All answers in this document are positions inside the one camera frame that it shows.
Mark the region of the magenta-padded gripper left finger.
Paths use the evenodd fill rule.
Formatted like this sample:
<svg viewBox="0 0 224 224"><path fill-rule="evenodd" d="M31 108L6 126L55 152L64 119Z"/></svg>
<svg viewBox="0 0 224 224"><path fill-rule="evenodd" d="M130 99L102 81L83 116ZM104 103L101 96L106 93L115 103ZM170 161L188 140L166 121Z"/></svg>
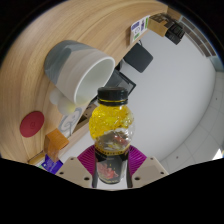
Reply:
<svg viewBox="0 0 224 224"><path fill-rule="evenodd" d="M69 157L56 176L84 188L97 187L97 172L94 146L88 147L78 157Z"/></svg>

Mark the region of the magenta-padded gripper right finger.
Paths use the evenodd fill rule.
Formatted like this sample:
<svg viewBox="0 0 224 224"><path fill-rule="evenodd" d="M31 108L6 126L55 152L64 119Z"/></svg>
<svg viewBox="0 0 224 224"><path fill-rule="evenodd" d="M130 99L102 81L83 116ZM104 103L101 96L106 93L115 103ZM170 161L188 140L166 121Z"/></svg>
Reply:
<svg viewBox="0 0 224 224"><path fill-rule="evenodd" d="M155 157L146 157L140 150L129 148L127 187L140 188L168 175Z"/></svg>

